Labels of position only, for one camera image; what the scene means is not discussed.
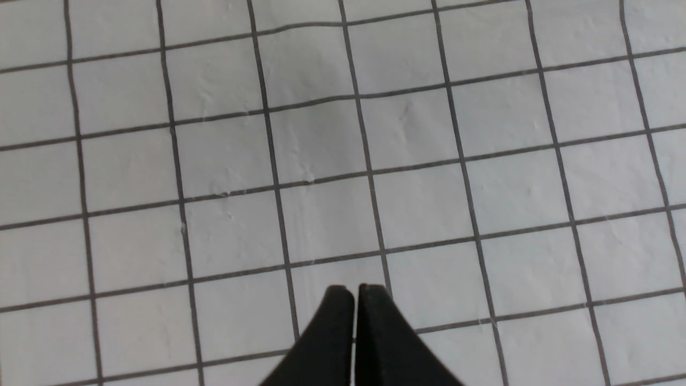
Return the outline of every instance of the white surface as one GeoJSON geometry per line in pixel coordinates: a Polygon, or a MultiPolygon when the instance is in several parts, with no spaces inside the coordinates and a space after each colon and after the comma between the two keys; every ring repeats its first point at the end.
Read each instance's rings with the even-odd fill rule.
{"type": "Polygon", "coordinates": [[[635,74],[620,0],[437,0],[446,71],[429,0],[0,3],[2,385],[253,386],[368,282],[468,386],[683,386],[686,3],[624,2],[635,74]]]}

